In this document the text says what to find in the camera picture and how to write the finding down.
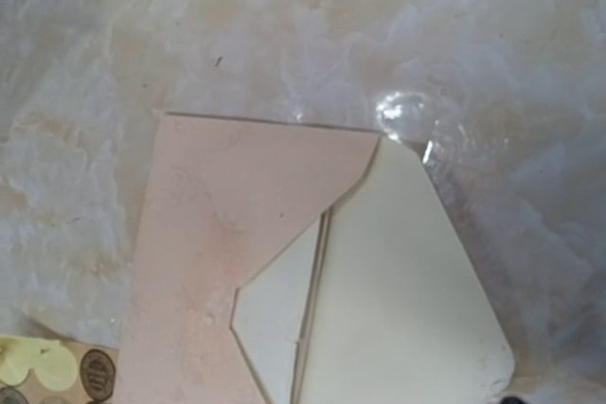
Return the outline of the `pink envelope with cream flap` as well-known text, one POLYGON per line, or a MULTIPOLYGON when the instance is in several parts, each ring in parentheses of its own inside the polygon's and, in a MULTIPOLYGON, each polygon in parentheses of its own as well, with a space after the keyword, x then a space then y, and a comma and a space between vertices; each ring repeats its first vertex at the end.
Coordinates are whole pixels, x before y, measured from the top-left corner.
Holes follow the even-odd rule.
POLYGON ((494 403, 511 348, 418 156, 374 132, 169 114, 155 139, 117 403, 264 403, 236 292, 324 220, 295 403, 494 403))

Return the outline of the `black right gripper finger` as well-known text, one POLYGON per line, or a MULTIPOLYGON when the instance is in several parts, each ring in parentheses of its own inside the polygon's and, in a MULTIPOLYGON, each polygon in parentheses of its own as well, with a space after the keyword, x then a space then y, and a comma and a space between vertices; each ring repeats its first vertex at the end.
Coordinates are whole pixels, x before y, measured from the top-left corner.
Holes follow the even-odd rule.
POLYGON ((507 395, 501 399, 501 404, 527 404, 527 402, 519 396, 507 395))

